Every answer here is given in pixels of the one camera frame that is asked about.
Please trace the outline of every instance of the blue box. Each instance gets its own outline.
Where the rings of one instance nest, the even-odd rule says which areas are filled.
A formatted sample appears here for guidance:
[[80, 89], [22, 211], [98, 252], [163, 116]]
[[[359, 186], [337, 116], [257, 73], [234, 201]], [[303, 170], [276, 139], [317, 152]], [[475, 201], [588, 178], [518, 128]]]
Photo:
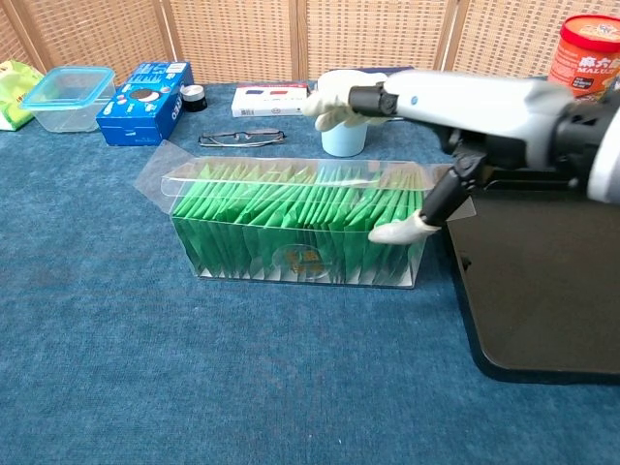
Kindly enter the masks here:
[[181, 87], [194, 83], [189, 63], [142, 63], [97, 114], [109, 145], [159, 145], [183, 113]]

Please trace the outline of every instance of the blue carpet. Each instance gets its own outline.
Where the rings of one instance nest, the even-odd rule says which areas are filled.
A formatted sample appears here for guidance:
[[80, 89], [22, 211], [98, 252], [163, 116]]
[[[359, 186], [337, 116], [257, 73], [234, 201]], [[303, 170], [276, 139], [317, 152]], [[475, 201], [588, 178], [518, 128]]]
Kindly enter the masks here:
[[[233, 119], [232, 95], [171, 141], [277, 127], [244, 153], [324, 156], [312, 121]], [[153, 150], [0, 134], [0, 463], [618, 463], [620, 387], [478, 371], [437, 238], [412, 291], [200, 280], [132, 187]], [[404, 122], [362, 156], [447, 160]]]

